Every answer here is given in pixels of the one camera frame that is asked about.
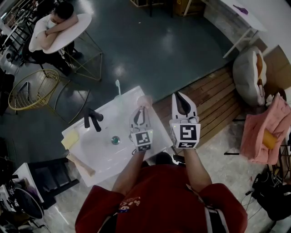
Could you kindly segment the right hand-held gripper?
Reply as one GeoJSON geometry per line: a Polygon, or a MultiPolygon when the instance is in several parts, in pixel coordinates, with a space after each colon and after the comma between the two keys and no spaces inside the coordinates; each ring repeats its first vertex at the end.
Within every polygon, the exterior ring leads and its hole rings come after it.
{"type": "Polygon", "coordinates": [[[197,108],[187,95],[179,91],[172,94],[172,118],[178,118],[169,121],[175,148],[196,148],[201,131],[197,108]]]}

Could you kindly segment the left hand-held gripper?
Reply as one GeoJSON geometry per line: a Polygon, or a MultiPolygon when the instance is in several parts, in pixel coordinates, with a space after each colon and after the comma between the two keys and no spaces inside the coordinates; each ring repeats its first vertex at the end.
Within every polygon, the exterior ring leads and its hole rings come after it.
{"type": "Polygon", "coordinates": [[[139,115],[142,115],[141,127],[150,127],[149,113],[146,107],[139,107],[130,116],[130,139],[135,145],[137,152],[144,152],[151,149],[153,142],[153,129],[150,128],[138,128],[139,115]]]}

